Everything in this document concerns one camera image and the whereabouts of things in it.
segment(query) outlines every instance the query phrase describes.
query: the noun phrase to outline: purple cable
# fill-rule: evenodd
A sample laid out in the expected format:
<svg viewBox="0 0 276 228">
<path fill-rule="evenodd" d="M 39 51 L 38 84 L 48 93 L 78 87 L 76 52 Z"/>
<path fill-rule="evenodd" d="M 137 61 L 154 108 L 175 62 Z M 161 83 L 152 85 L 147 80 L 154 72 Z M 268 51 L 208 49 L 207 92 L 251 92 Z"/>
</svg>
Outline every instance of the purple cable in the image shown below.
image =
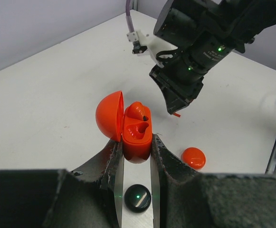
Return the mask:
<svg viewBox="0 0 276 228">
<path fill-rule="evenodd" d="M 126 13 L 126 21 L 127 21 L 129 32 L 133 32 L 134 28 L 133 28 L 132 17 L 130 16 L 130 2 L 131 0 L 126 0 L 125 13 Z"/>
</svg>

